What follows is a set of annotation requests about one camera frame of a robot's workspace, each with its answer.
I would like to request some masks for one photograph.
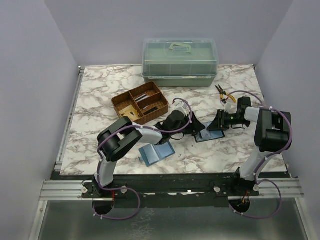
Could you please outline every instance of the wall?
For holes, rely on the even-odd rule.
[[[79,69],[41,0],[2,1],[0,30],[0,238],[26,240]]]
[[[320,1],[294,0],[256,68],[266,102],[291,112],[293,142],[285,153],[302,183],[320,237]]]
[[[214,38],[222,64],[257,64],[292,0],[45,0],[79,65],[141,64],[145,38]]]

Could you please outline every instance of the box handle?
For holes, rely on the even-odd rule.
[[[177,46],[177,47],[184,47],[185,48],[185,52],[186,53],[191,53],[191,45],[188,45],[188,44],[185,44],[185,43],[180,43],[180,42],[173,42],[173,43],[171,43],[171,45],[170,45],[170,47],[169,47],[169,49],[170,50],[174,50],[174,48],[175,48],[175,46]]]

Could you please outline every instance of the transparent lid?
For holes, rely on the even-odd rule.
[[[213,39],[146,39],[143,76],[215,76],[218,54]]]

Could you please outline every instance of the plastic storage box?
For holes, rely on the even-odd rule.
[[[219,58],[213,39],[146,39],[142,76],[159,87],[209,87]]]

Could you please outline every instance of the purple cable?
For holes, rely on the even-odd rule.
[[[279,200],[280,200],[280,203],[277,207],[277,209],[270,215],[268,216],[253,216],[253,215],[247,215],[247,214],[243,214],[241,212],[238,212],[236,211],[230,204],[229,206],[231,207],[231,209],[233,210],[233,212],[235,214],[238,214],[240,216],[243,216],[243,217],[246,217],[246,218],[250,218],[250,219],[268,219],[268,218],[272,218],[274,217],[275,215],[277,215],[281,209],[281,206],[282,206],[282,202],[283,202],[283,199],[282,199],[282,194],[281,194],[281,191],[280,191],[280,188],[271,180],[269,179],[262,179],[261,181],[258,181],[257,179],[257,172],[259,171],[259,169],[261,168],[261,166],[266,162],[266,160],[274,155],[277,155],[277,154],[281,154],[283,151],[285,151],[289,146],[290,144],[292,143],[292,137],[293,137],[293,130],[292,130],[292,126],[288,120],[288,118],[279,110],[276,110],[276,109],[273,109],[272,107],[262,107],[263,105],[263,102],[262,100],[255,94],[249,92],[249,91],[244,91],[244,90],[238,90],[238,91],[233,91],[231,93],[228,94],[229,95],[232,95],[234,93],[246,93],[246,94],[250,94],[251,96],[255,97],[256,99],[258,99],[258,101],[260,102],[261,104],[261,109],[263,110],[271,110],[271,111],[274,111],[274,112],[277,112],[278,114],[280,114],[281,117],[283,117],[283,119],[286,121],[286,123],[288,124],[289,126],[289,139],[288,139],[288,142],[286,143],[286,145],[280,149],[279,151],[276,151],[276,152],[272,152],[270,154],[268,154],[267,156],[265,156],[265,158],[258,164],[258,166],[255,168],[254,170],[254,181],[257,185],[260,185],[261,183],[263,182],[269,182],[271,184],[273,184],[275,186],[275,188],[277,189],[277,191],[279,192]]]
[[[155,127],[150,127],[150,126],[143,126],[144,129],[150,129],[150,130],[154,130],[156,132],[160,132],[160,133],[165,133],[165,134],[172,134],[172,133],[178,133],[180,131],[182,131],[183,129],[185,129],[191,122],[192,122],[192,109],[191,109],[191,106],[189,105],[189,103],[182,99],[182,98],[175,98],[173,99],[173,103],[175,103],[176,100],[181,100],[182,102],[184,102],[189,110],[190,110],[190,117],[189,117],[189,121],[187,122],[186,125],[184,125],[182,128],[180,129],[177,129],[177,130],[174,130],[174,131],[165,131],[165,130],[160,130],[160,129],[157,129]],[[142,126],[140,125],[130,125],[130,126],[125,126],[121,129],[119,129],[118,131],[114,132],[113,134],[111,134],[110,136],[108,136],[99,146],[98,146],[98,149],[97,149],[97,152],[99,154],[99,156],[101,157],[101,159],[103,159],[103,155],[100,153],[100,150],[101,150],[101,147],[107,142],[109,141],[111,138],[113,138],[115,135],[117,135],[118,133],[121,133],[122,131],[124,130],[127,130],[127,129],[131,129],[131,128],[142,128]],[[104,215],[100,215],[96,212],[96,209],[95,209],[95,205],[93,205],[93,211],[94,211],[94,216],[98,216],[100,218],[103,218],[103,219],[109,219],[109,220],[127,220],[127,219],[130,219],[132,217],[134,217],[140,210],[140,205],[141,205],[141,199],[140,199],[140,196],[139,194],[132,188],[129,188],[129,187],[118,187],[118,188],[105,188],[102,186],[101,184],[101,181],[100,181],[100,168],[101,168],[101,164],[102,164],[102,161],[99,161],[98,163],[98,167],[97,167],[97,183],[99,185],[99,188],[101,188],[102,190],[105,190],[105,191],[117,191],[117,190],[129,190],[129,191],[132,191],[136,196],[137,196],[137,199],[138,199],[138,206],[136,208],[136,210],[130,215],[130,216],[126,216],[126,217],[111,217],[111,216],[104,216]]]

